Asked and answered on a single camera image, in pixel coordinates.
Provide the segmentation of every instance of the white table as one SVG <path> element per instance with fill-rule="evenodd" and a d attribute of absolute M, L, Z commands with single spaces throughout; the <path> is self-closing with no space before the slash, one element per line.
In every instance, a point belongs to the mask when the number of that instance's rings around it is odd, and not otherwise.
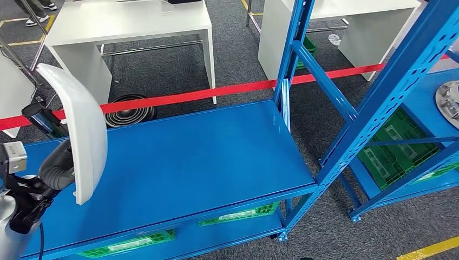
<path fill-rule="evenodd" d="M 202 39 L 209 85 L 215 88 L 212 24 L 204 1 L 176 4 L 167 14 L 158 13 L 154 1 L 65 2 L 45 44 L 62 68 L 102 104 L 108 101 L 112 74 L 97 44 L 189 34 Z"/>
<path fill-rule="evenodd" d="M 294 0 L 265 0 L 258 60 L 277 79 Z M 381 63 L 420 3 L 416 0 L 316 0 L 311 21 L 346 18 L 338 49 L 355 67 Z M 375 72 L 362 74 L 371 80 Z"/>

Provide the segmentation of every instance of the gray carpet tile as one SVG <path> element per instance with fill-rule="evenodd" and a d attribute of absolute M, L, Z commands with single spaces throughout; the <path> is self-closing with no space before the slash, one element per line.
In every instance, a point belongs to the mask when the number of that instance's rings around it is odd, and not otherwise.
<path fill-rule="evenodd" d="M 56 2 L 60 7 L 62 0 Z M 257 60 L 259 35 L 251 24 L 245 26 L 246 10 L 240 0 L 207 0 L 212 21 L 215 82 L 217 87 L 244 82 L 266 80 Z M 263 10 L 263 0 L 253 1 L 253 12 Z M 25 14 L 12 1 L 0 0 L 0 20 L 23 18 Z M 263 17 L 255 18 L 262 24 Z M 312 22 L 310 28 L 342 25 L 342 22 Z M 37 28 L 21 27 L 21 23 L 0 28 L 0 36 L 15 40 L 33 40 Z M 342 35 L 342 31 L 308 34 L 318 47 L 317 60 L 325 70 L 350 68 L 351 64 L 328 40 L 329 34 Z M 109 44 L 105 52 L 130 48 L 197 40 L 197 35 L 171 37 L 139 42 Z M 38 44 L 13 47 L 14 51 L 31 64 Z M 58 66 L 45 48 L 41 62 Z M 138 93 L 146 96 L 179 94 L 208 88 L 202 49 L 198 45 L 162 49 L 144 53 L 105 58 L 113 74 L 110 98 Z M 298 71 L 305 74 L 307 70 Z M 353 105 L 357 105 L 370 87 L 360 76 L 334 79 L 334 83 Z M 44 83 L 37 94 L 47 101 L 54 91 Z M 215 107 L 268 99 L 272 91 L 230 95 L 218 98 L 179 103 L 158 108 L 158 116 L 185 114 Z M 60 109 L 59 99 L 50 107 Z M 313 172 L 319 171 L 318 159 L 324 154 L 342 127 L 344 120 L 316 83 L 299 84 L 291 90 L 292 135 L 305 162 Z M 16 140 L 30 143 L 45 140 L 33 127 L 23 127 Z M 12 141 L 0 133 L 0 142 Z M 364 199 L 358 183 L 346 170 L 345 176 Z M 336 181 L 317 201 L 312 209 L 290 233 L 287 242 L 269 238 L 251 241 L 193 259 L 395 259 L 397 256 L 455 237 L 459 234 L 459 188 L 435 192 L 426 196 L 384 206 L 362 215 L 362 220 L 352 223 L 346 211 L 352 206 L 349 196 Z M 458 259 L 459 248 L 429 259 Z"/>

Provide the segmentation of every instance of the black cable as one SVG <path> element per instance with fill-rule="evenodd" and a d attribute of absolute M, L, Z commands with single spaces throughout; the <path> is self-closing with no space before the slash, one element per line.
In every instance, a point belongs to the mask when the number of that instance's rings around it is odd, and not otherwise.
<path fill-rule="evenodd" d="M 44 250 L 44 230 L 43 223 L 40 223 L 40 254 L 38 255 L 38 260 L 42 260 Z"/>

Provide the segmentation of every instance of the white sneaker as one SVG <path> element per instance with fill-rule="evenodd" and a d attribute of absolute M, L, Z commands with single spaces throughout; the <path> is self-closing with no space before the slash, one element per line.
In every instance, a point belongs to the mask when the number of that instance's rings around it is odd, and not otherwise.
<path fill-rule="evenodd" d="M 38 19 L 39 19 L 40 22 L 42 23 L 42 22 L 48 20 L 48 19 L 49 19 L 49 16 L 46 15 L 45 17 L 39 17 Z M 25 26 L 27 26 L 27 27 L 32 27 L 32 26 L 36 26 L 36 25 L 37 25 L 37 23 L 36 23 L 35 20 L 33 20 L 32 18 L 29 18 L 29 19 L 27 20 L 27 22 L 25 23 Z"/>
<path fill-rule="evenodd" d="M 57 6 L 54 3 L 51 3 L 50 5 L 42 5 L 43 8 L 49 9 L 51 11 L 56 11 Z"/>

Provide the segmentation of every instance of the blue metal shelf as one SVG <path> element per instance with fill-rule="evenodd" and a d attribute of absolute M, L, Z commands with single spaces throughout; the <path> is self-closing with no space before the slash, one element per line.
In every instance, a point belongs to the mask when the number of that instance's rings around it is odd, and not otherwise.
<path fill-rule="evenodd" d="M 57 144 L 27 146 L 24 174 L 36 173 Z M 45 251 L 116 243 L 315 187 L 271 100 L 114 128 L 108 131 L 106 168 L 92 199 L 76 205 L 69 187 L 44 215 L 44 226 L 60 226 L 47 228 Z M 36 254 L 39 244 L 35 234 L 25 255 Z"/>
<path fill-rule="evenodd" d="M 210 226 L 199 226 L 196 222 L 189 223 L 176 229 L 176 238 L 173 241 L 112 255 L 110 260 L 183 259 L 266 237 L 282 230 L 283 227 L 276 215 Z M 61 260 L 88 260 L 88 258 L 71 255 Z"/>
<path fill-rule="evenodd" d="M 406 97 L 423 81 L 432 66 L 457 39 L 459 35 L 457 22 L 459 20 L 459 2 L 430 0 L 357 109 L 354 109 L 348 102 L 302 44 L 314 2 L 314 0 L 295 1 L 274 91 L 274 100 L 278 102 L 285 98 L 285 81 L 290 87 L 294 75 L 294 66 L 300 59 L 346 123 L 320 161 L 322 169 L 316 176 L 318 188 L 312 194 L 303 196 L 293 209 L 292 214 L 287 217 L 285 232 L 279 234 L 281 241 L 287 239 L 287 234 L 300 218 L 338 177 L 343 181 L 345 189 L 349 192 L 356 206 L 349 215 L 352 220 L 358 221 L 362 213 L 371 210 L 385 202 L 387 198 L 405 189 L 420 178 L 423 173 L 432 172 L 442 166 L 459 161 L 459 141 L 447 136 L 447 139 L 441 140 L 455 140 L 455 142 L 384 191 L 372 191 L 365 187 L 364 191 L 371 198 L 364 204 L 358 200 L 344 176 L 341 175 L 349 164 L 359 166 L 357 163 L 353 163 L 356 155 L 367 145 L 371 137 L 404 102 Z M 364 186 L 374 184 L 364 174 L 357 174 L 357 178 L 364 182 Z"/>
<path fill-rule="evenodd" d="M 401 105 L 410 117 L 431 137 L 458 136 L 459 130 L 452 126 L 438 111 L 435 105 L 435 91 L 443 83 L 459 79 L 459 69 L 446 70 L 427 75 Z M 453 142 L 444 142 L 444 147 Z M 366 167 L 358 158 L 353 159 L 349 168 L 359 182 L 368 199 L 378 195 L 381 190 L 376 185 Z M 451 171 L 432 180 L 413 183 L 387 197 L 382 205 L 419 196 L 432 191 L 448 189 L 459 185 L 459 173 Z"/>
<path fill-rule="evenodd" d="M 439 86 L 453 80 L 459 80 L 459 69 L 429 74 L 403 101 L 403 110 L 432 137 L 459 136 L 459 130 L 444 119 L 435 105 L 435 92 Z"/>

